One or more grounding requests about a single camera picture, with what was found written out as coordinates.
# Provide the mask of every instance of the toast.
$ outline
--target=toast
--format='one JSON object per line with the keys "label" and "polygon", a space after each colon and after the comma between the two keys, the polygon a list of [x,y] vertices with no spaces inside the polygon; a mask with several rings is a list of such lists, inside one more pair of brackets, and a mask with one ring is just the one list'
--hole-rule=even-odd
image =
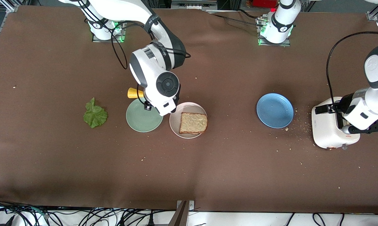
{"label": "toast", "polygon": [[204,133],[208,126],[207,115],[200,113],[182,112],[179,133]]}

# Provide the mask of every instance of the lettuce leaf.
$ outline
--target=lettuce leaf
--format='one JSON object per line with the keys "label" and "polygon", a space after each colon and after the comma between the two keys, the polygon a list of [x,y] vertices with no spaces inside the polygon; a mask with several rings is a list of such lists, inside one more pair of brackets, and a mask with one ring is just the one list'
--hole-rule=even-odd
{"label": "lettuce leaf", "polygon": [[91,128],[95,128],[105,123],[108,118],[108,113],[100,106],[94,105],[94,97],[85,104],[87,111],[84,113],[84,122],[87,122]]}

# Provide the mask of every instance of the brown tablecloth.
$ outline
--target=brown tablecloth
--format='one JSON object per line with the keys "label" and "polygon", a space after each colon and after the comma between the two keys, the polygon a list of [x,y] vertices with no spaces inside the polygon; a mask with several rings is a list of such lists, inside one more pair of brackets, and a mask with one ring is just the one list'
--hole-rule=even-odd
{"label": "brown tablecloth", "polygon": [[[378,213],[378,133],[329,151],[314,146],[310,125],[312,107],[329,98],[329,50],[348,34],[377,30],[375,22],[301,13],[283,48],[258,46],[255,27],[200,10],[157,12],[192,55],[173,72],[180,102],[206,110],[207,132],[181,139],[168,116],[152,132],[130,129],[126,93],[136,83],[109,43],[91,42],[81,11],[21,6],[0,35],[1,200],[173,209],[194,199],[199,210]],[[129,56],[149,42],[136,27],[123,47]],[[336,96],[368,86],[363,63],[377,45],[378,35],[360,35],[336,48]],[[255,114],[271,92],[295,107],[288,131]],[[95,129],[83,121],[92,97],[109,114]]]}

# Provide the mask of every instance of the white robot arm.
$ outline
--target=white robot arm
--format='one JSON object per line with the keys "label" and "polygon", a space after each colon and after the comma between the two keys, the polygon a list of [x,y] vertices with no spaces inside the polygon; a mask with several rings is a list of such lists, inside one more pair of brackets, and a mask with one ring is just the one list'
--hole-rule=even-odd
{"label": "white robot arm", "polygon": [[[344,96],[338,105],[344,112],[344,119],[358,130],[366,130],[378,120],[378,46],[366,57],[364,71],[370,87],[347,95],[352,96],[351,102]],[[344,133],[358,132],[350,127],[342,130]]]}
{"label": "white robot arm", "polygon": [[156,40],[136,50],[130,57],[130,70],[137,83],[144,88],[144,96],[161,116],[173,112],[179,99],[180,84],[170,72],[186,58],[183,43],[141,0],[59,0],[71,3],[84,12],[91,31],[102,40],[111,38],[115,21],[138,21]]}

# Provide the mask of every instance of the blue plate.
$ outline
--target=blue plate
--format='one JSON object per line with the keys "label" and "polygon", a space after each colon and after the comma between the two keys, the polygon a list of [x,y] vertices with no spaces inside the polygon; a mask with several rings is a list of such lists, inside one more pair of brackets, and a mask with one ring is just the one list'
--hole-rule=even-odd
{"label": "blue plate", "polygon": [[289,125],[293,119],[293,107],[284,96],[269,93],[257,102],[256,112],[259,119],[267,126],[275,129]]}

